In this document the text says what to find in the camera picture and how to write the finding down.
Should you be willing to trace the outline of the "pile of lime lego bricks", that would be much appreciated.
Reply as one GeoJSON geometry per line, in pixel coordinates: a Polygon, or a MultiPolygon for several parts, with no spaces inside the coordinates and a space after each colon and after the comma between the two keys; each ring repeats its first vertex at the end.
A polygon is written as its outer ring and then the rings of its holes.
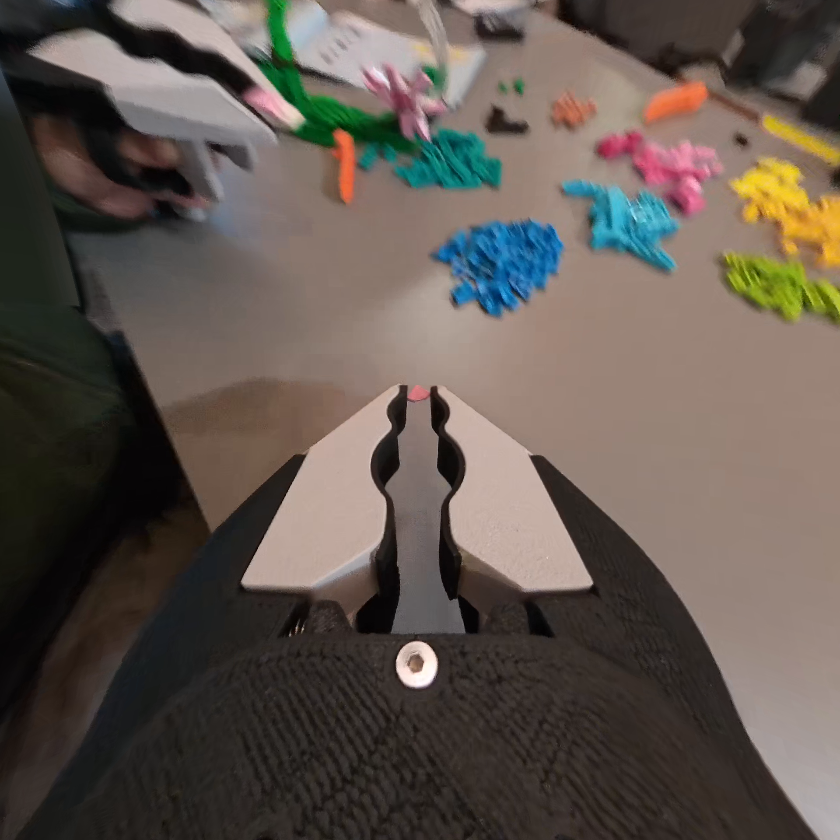
{"type": "Polygon", "coordinates": [[[721,257],[730,292],[751,307],[787,322],[811,314],[839,323],[839,289],[828,280],[810,279],[803,265],[759,255],[728,252],[721,257]]]}

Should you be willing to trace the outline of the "green lego plant build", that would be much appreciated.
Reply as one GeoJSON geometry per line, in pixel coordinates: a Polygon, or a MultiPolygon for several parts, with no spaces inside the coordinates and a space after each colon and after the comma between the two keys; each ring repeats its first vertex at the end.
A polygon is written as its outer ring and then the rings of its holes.
{"type": "Polygon", "coordinates": [[[270,84],[302,115],[304,122],[292,132],[310,144],[333,147],[333,133],[343,130],[363,144],[385,144],[397,152],[411,154],[417,141],[403,136],[393,112],[373,114],[319,94],[310,94],[301,74],[287,32],[287,2],[266,1],[266,25],[271,57],[258,67],[270,84]]]}

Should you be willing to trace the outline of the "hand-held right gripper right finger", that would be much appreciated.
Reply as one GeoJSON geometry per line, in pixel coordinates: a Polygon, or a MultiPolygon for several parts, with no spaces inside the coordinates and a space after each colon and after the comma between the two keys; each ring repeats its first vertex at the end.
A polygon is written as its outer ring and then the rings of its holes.
{"type": "Polygon", "coordinates": [[[439,569],[450,600],[499,604],[588,592],[593,580],[532,453],[448,388],[430,392],[440,511],[439,569]]]}

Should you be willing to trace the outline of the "yellow tape strip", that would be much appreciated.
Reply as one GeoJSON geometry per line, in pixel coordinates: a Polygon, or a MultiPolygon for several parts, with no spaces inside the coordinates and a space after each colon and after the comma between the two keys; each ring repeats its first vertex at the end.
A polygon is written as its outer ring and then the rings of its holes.
{"type": "Polygon", "coordinates": [[[770,114],[765,113],[762,116],[760,125],[764,132],[797,150],[814,156],[835,169],[839,166],[838,146],[770,114]]]}

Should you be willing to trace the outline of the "pile of orange lego pieces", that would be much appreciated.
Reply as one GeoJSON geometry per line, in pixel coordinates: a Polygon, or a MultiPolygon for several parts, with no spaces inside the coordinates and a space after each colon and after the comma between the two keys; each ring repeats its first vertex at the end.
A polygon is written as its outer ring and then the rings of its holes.
{"type": "Polygon", "coordinates": [[[549,118],[555,129],[576,130],[597,114],[592,98],[578,98],[572,90],[564,91],[550,106],[549,118]]]}

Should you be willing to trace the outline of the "light pink lego brick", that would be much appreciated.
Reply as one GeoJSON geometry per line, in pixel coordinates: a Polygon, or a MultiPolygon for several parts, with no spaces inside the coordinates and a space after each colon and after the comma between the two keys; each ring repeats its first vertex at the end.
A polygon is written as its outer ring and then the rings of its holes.
{"type": "Polygon", "coordinates": [[[243,101],[276,129],[294,133],[306,122],[301,112],[274,88],[251,87],[243,94],[243,101]]]}

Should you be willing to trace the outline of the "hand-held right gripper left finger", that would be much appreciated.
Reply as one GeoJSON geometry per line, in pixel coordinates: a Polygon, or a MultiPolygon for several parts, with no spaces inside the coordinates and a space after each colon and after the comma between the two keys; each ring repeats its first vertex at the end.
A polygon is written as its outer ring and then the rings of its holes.
{"type": "Polygon", "coordinates": [[[309,448],[241,579],[246,591],[336,602],[361,631],[392,630],[401,586],[386,484],[406,408],[406,385],[394,385],[309,448]]]}

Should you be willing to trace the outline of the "orange brick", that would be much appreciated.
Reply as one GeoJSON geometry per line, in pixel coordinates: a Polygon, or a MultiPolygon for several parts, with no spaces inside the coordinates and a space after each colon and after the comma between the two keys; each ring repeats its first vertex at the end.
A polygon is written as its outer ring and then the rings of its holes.
{"type": "Polygon", "coordinates": [[[644,125],[695,113],[708,96],[706,84],[698,80],[660,91],[649,99],[644,108],[644,125]]]}

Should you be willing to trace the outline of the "pile of pink lego bricks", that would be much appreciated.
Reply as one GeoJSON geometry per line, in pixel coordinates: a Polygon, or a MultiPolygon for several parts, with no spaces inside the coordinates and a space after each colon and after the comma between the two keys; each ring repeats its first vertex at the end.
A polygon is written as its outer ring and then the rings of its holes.
{"type": "Polygon", "coordinates": [[[667,188],[665,199],[686,217],[705,209],[703,186],[723,173],[718,153],[711,147],[689,141],[666,146],[638,131],[606,135],[596,144],[595,153],[607,161],[628,158],[646,185],[667,188]]]}

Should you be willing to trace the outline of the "person's left hand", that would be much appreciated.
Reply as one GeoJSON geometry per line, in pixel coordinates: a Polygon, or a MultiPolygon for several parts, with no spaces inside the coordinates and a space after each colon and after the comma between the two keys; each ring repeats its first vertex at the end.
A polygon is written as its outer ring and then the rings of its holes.
{"type": "MultiPolygon", "coordinates": [[[[139,222],[150,217],[156,202],[202,210],[211,202],[200,196],[178,196],[173,192],[154,194],[111,181],[89,156],[77,129],[54,115],[28,120],[29,137],[40,163],[61,192],[88,209],[122,222],[139,222]]],[[[131,170],[144,167],[176,170],[181,153],[172,140],[155,138],[127,129],[118,141],[118,152],[131,170]]]]}

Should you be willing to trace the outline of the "orange curved lego piece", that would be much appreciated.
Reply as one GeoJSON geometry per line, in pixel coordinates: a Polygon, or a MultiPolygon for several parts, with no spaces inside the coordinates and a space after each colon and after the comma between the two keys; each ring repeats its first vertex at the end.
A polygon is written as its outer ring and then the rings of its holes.
{"type": "Polygon", "coordinates": [[[355,141],[344,129],[332,133],[332,156],[338,166],[339,198],[345,205],[354,199],[355,170],[357,168],[355,141]]]}

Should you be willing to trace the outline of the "black office chair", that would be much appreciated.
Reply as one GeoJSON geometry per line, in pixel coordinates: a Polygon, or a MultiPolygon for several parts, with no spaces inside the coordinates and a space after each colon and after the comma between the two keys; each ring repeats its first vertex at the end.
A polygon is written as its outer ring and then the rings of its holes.
{"type": "Polygon", "coordinates": [[[649,65],[670,57],[719,59],[753,1],[559,1],[559,20],[649,65]]]}

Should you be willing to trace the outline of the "pile of yellow lego bricks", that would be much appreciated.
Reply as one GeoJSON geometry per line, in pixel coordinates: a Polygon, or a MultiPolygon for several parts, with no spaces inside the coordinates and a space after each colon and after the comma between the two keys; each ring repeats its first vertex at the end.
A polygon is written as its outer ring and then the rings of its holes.
{"type": "Polygon", "coordinates": [[[781,252],[797,257],[802,248],[813,253],[822,268],[839,267],[839,194],[811,198],[802,185],[803,173],[794,164],[772,157],[757,163],[729,181],[742,200],[742,220],[771,222],[778,233],[781,252]]]}

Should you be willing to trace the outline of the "pink lego flower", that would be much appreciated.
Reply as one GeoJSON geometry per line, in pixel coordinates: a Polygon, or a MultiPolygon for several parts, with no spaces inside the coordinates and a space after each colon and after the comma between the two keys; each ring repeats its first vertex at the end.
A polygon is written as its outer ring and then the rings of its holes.
{"type": "Polygon", "coordinates": [[[419,67],[407,77],[391,65],[362,70],[364,86],[396,117],[407,140],[430,142],[432,123],[448,111],[447,103],[435,92],[434,82],[419,67]]]}

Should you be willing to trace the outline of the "pile of teal lego bricks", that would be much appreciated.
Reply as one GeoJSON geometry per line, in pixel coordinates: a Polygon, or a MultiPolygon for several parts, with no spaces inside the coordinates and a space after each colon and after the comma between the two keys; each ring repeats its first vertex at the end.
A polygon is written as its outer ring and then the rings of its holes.
{"type": "Polygon", "coordinates": [[[475,133],[441,129],[420,141],[414,153],[393,167],[399,181],[413,189],[439,187],[471,191],[501,186],[502,162],[489,156],[475,133]]]}

